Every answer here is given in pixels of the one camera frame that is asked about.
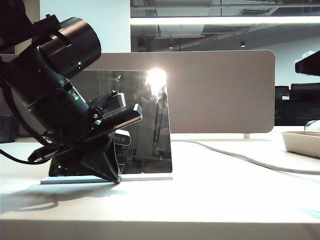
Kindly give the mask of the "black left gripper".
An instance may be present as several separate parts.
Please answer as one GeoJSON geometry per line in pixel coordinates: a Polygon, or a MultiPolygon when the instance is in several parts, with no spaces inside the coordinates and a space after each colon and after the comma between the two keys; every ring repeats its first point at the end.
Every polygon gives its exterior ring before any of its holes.
{"type": "Polygon", "coordinates": [[[114,144],[115,131],[143,119],[143,108],[135,104],[112,116],[103,115],[103,106],[87,103],[56,105],[51,111],[49,138],[52,146],[34,150],[30,163],[45,163],[51,158],[74,154],[93,175],[119,184],[121,171],[114,144]]]}

